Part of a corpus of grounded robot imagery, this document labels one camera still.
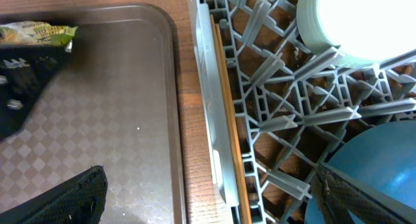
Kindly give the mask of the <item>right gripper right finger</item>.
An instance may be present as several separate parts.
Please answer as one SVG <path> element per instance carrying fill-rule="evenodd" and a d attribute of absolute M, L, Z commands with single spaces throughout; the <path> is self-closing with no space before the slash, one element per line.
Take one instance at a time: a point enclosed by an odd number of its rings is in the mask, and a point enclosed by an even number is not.
<path fill-rule="evenodd" d="M 415 223 L 415 209 L 327 164 L 311 179 L 311 193 L 325 223 Z"/>

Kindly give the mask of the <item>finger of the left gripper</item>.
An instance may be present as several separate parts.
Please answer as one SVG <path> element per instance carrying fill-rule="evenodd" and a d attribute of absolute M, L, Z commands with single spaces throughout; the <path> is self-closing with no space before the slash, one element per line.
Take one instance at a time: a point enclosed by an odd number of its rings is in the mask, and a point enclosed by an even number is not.
<path fill-rule="evenodd" d="M 44 88 L 69 56 L 65 45 L 1 47 L 1 140 L 22 128 Z"/>

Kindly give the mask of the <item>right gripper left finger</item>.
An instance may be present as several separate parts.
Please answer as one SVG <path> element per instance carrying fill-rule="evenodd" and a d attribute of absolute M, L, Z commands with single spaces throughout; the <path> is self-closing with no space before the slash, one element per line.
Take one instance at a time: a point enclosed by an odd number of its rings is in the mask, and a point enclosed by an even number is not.
<path fill-rule="evenodd" d="M 1 213 L 1 223 L 99 223 L 108 189 L 103 166 L 92 166 Z"/>

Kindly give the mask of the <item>green snack wrapper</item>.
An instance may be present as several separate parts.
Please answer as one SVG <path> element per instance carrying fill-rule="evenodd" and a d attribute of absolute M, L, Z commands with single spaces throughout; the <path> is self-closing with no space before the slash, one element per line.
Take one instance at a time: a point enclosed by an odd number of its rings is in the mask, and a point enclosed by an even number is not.
<path fill-rule="evenodd" d="M 1 45 L 67 45 L 78 27 L 21 21 L 1 25 Z"/>

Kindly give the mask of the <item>dark blue plate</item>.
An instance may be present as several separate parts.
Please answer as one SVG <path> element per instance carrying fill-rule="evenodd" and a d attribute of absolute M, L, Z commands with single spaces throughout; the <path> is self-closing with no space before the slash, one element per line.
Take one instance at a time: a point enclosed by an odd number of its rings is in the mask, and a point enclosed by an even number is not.
<path fill-rule="evenodd" d="M 327 164 L 353 179 L 415 209 L 415 121 L 396 121 L 358 134 L 329 159 Z M 366 223 L 354 214 L 353 223 Z M 325 223 L 312 198 L 306 223 Z"/>

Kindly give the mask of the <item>mint green bowl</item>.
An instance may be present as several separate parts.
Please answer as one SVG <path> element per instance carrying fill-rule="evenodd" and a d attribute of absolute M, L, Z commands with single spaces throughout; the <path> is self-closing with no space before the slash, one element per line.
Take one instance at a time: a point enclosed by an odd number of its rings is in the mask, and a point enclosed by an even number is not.
<path fill-rule="evenodd" d="M 415 0 L 298 0 L 296 22 L 312 53 L 341 51 L 338 66 L 367 66 L 415 50 Z"/>

